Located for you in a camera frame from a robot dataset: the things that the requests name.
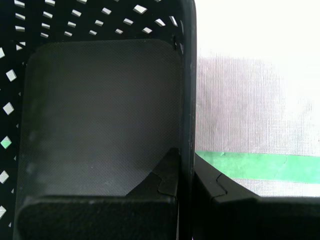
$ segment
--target black plastic basket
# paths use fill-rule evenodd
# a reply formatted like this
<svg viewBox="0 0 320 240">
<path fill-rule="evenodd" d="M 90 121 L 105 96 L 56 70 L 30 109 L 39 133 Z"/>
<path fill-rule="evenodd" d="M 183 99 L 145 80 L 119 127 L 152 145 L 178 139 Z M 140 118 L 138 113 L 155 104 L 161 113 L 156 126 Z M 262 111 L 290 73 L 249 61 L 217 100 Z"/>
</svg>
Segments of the black plastic basket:
<svg viewBox="0 0 320 240">
<path fill-rule="evenodd" d="M 191 237 L 194 1 L 1 0 L 0 34 L 0 239 L 175 239 L 178 203 Z"/>
</svg>

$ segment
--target green stripe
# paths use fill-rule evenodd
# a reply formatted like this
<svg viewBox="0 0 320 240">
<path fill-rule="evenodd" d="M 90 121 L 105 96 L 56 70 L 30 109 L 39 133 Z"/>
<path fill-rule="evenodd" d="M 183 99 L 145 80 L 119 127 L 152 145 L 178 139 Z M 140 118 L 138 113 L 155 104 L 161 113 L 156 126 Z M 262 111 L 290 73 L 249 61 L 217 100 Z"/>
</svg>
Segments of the green stripe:
<svg viewBox="0 0 320 240">
<path fill-rule="evenodd" d="M 197 154 L 230 178 L 320 184 L 320 157 L 208 151 Z"/>
</svg>

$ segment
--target dark gray panel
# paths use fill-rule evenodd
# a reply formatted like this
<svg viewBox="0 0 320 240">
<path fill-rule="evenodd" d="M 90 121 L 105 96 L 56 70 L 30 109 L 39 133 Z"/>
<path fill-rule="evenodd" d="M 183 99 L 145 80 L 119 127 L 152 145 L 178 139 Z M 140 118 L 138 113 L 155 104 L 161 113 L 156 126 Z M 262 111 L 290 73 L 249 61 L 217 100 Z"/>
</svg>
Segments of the dark gray panel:
<svg viewBox="0 0 320 240">
<path fill-rule="evenodd" d="M 155 39 L 50 43 L 27 63 L 17 207 L 124 196 L 179 147 L 179 55 Z"/>
</svg>

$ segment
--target perforated basket wall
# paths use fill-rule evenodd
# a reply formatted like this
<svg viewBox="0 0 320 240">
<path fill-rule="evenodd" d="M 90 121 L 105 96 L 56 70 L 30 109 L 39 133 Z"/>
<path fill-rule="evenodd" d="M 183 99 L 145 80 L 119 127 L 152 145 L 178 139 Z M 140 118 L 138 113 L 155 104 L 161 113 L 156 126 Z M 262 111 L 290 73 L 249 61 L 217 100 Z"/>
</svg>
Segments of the perforated basket wall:
<svg viewBox="0 0 320 240">
<path fill-rule="evenodd" d="M 191 179 L 196 76 L 191 0 L 0 1 L 0 239 L 12 239 L 25 69 L 47 43 L 155 38 L 176 49 L 184 71 L 182 174 Z M 191 180 L 185 183 L 185 190 Z"/>
</svg>

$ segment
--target diamond-shaped hole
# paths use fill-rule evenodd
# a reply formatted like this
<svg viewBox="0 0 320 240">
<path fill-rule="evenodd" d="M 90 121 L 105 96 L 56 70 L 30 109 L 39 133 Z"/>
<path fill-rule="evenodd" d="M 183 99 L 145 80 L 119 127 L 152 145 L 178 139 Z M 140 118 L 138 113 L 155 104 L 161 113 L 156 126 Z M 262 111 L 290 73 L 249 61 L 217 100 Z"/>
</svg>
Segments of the diamond-shaped hole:
<svg viewBox="0 0 320 240">
<path fill-rule="evenodd" d="M 2 47 L 0 47 L 0 59 L 2 59 L 5 56 L 4 50 Z"/>
<path fill-rule="evenodd" d="M 3 171 L 1 174 L 0 174 L 0 183 L 4 184 L 5 181 L 7 181 L 7 179 L 9 178 L 9 175 L 6 171 Z"/>
<path fill-rule="evenodd" d="M 69 27 L 75 28 L 76 25 L 77 25 L 77 24 L 75 24 L 74 22 L 68 21 L 68 26 L 69 26 Z"/>
<path fill-rule="evenodd" d="M 24 32 L 26 29 L 23 26 L 14 26 L 17 32 Z"/>
<path fill-rule="evenodd" d="M 26 17 L 25 16 L 23 16 L 23 15 L 21 15 L 21 14 L 19 14 L 19 13 L 16 13 L 15 14 L 15 17 L 17 18 L 17 19 L 20 19 L 20 20 L 26 20 Z"/>
<path fill-rule="evenodd" d="M 94 24 L 96 24 L 96 25 L 101 27 L 104 24 L 104 22 L 103 21 L 99 21 L 99 20 L 95 20 Z"/>
<path fill-rule="evenodd" d="M 14 0 L 14 4 L 20 8 L 25 8 L 25 3 L 22 1 Z"/>
<path fill-rule="evenodd" d="M 152 30 L 151 30 L 150 28 L 148 28 L 148 27 L 145 27 L 145 28 L 142 30 L 142 32 L 144 32 L 144 33 L 146 33 L 146 34 L 149 34 L 149 33 L 152 32 Z"/>
<path fill-rule="evenodd" d="M 110 9 L 104 7 L 101 12 L 104 13 L 104 14 L 110 15 L 110 13 L 112 11 Z"/>
<path fill-rule="evenodd" d="M 21 42 L 19 42 L 19 43 L 20 43 L 21 45 L 23 45 L 23 46 L 26 45 L 26 42 L 25 42 L 25 41 L 21 41 Z M 19 51 L 19 50 L 22 49 L 22 47 L 16 44 L 16 45 L 15 45 L 15 49 L 16 49 L 17 51 Z"/>
<path fill-rule="evenodd" d="M 166 24 L 164 23 L 164 21 L 162 21 L 160 18 L 155 20 L 155 23 L 158 24 L 160 27 L 165 26 Z"/>
<path fill-rule="evenodd" d="M 135 11 L 138 14 L 144 14 L 147 10 L 148 10 L 147 8 L 140 5 L 136 5 L 133 9 L 133 11 Z"/>
<path fill-rule="evenodd" d="M 75 15 L 75 16 L 77 16 L 77 17 L 80 17 L 81 16 L 81 12 L 79 12 L 79 11 L 77 11 L 77 10 L 72 10 L 72 15 Z"/>
<path fill-rule="evenodd" d="M 9 115 L 10 113 L 12 113 L 15 110 L 10 102 L 8 102 L 2 109 L 5 111 L 5 113 L 7 115 Z"/>
<path fill-rule="evenodd" d="M 3 215 L 6 213 L 6 209 L 3 206 L 0 206 L 0 219 L 2 219 Z"/>
<path fill-rule="evenodd" d="M 4 149 L 7 149 L 10 145 L 11 145 L 11 140 L 8 136 L 6 136 L 1 142 L 0 144 L 2 145 L 2 147 L 4 147 Z"/>
<path fill-rule="evenodd" d="M 124 31 L 122 31 L 122 30 L 120 30 L 120 29 L 116 29 L 115 32 L 116 32 L 117 34 L 122 34 Z"/>
<path fill-rule="evenodd" d="M 64 32 L 64 35 L 68 36 L 68 37 L 71 37 L 72 36 L 72 33 L 71 32 L 68 32 L 68 31 L 65 31 Z"/>
<path fill-rule="evenodd" d="M 41 23 L 41 27 L 43 27 L 45 29 L 50 29 L 50 25 L 46 24 L 46 23 Z"/>
<path fill-rule="evenodd" d="M 46 39 L 49 37 L 48 34 L 45 34 L 45 33 L 43 33 L 43 32 L 41 32 L 40 36 L 43 37 L 43 38 L 46 38 Z"/>
<path fill-rule="evenodd" d="M 131 21 L 131 20 L 128 19 L 128 18 L 125 18 L 125 19 L 123 20 L 123 22 L 124 22 L 125 24 L 128 24 L 128 25 L 132 25 L 132 24 L 134 23 L 134 21 Z"/>
<path fill-rule="evenodd" d="M 6 76 L 8 77 L 10 82 L 17 78 L 15 71 L 13 71 L 12 69 L 6 73 Z"/>
<path fill-rule="evenodd" d="M 173 25 L 178 27 L 178 24 L 177 24 L 177 21 L 176 21 L 175 17 L 174 16 L 169 16 L 169 18 L 170 18 L 171 22 L 173 23 Z"/>
<path fill-rule="evenodd" d="M 56 1 L 54 1 L 54 0 L 44 0 L 44 2 L 46 3 L 46 4 L 49 4 L 49 5 L 51 5 L 51 6 L 55 6 L 55 4 L 56 4 Z"/>
<path fill-rule="evenodd" d="M 49 12 L 43 11 L 43 16 L 48 18 L 48 19 L 52 19 L 53 15 Z"/>
<path fill-rule="evenodd" d="M 95 35 L 97 35 L 97 32 L 96 32 L 96 31 L 92 31 L 92 30 L 90 30 L 90 31 L 89 31 L 89 34 L 91 34 L 91 35 L 94 35 L 94 36 L 95 36 Z"/>
</svg>

